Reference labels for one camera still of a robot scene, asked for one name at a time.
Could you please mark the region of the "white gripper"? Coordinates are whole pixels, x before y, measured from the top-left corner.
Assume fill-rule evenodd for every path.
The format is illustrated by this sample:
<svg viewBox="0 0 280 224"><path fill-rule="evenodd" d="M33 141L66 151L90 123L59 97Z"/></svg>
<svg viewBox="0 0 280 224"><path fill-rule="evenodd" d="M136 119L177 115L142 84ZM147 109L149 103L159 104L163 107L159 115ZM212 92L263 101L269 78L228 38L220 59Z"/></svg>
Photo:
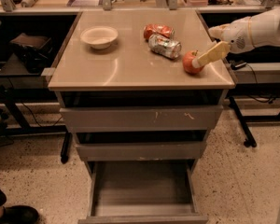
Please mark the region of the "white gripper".
<svg viewBox="0 0 280 224"><path fill-rule="evenodd" d="M213 38L223 41L216 43L208 51L195 57L192 61L194 68L201 68L225 58L230 52L230 46L231 53L234 54L249 52L255 48L251 35L250 17L211 27L208 32Z"/></svg>

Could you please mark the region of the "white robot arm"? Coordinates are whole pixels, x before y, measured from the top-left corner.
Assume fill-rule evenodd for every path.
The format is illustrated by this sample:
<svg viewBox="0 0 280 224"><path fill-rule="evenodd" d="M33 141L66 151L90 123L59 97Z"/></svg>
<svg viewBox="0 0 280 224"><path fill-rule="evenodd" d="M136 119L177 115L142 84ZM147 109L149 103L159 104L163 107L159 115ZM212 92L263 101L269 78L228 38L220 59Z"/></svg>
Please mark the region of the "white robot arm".
<svg viewBox="0 0 280 224"><path fill-rule="evenodd" d="M192 60L191 68L201 70L227 54L240 54L264 46L280 47L280 8L208 29L219 39L212 48Z"/></svg>

